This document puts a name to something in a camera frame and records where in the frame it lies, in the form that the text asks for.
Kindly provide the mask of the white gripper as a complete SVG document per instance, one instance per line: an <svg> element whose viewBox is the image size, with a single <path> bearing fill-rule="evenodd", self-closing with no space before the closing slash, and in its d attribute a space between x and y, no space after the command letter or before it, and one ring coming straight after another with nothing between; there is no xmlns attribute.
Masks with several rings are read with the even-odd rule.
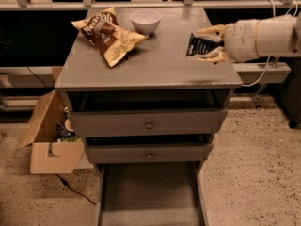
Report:
<svg viewBox="0 0 301 226"><path fill-rule="evenodd" d="M233 24L218 24L196 31L198 38L222 40L224 48L219 46L205 55L196 54L195 58L203 62L247 62L259 56L255 48L255 31L258 20L239 20Z"/></svg>

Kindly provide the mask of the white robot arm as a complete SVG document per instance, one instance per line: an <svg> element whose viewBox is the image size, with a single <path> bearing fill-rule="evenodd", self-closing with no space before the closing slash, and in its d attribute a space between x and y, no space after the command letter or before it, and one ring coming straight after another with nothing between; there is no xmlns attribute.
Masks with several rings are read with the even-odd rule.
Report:
<svg viewBox="0 0 301 226"><path fill-rule="evenodd" d="M257 20L239 20L196 31L197 38L223 42L205 55L196 55L206 62L244 63L261 57L300 57L300 16L291 14Z"/></svg>

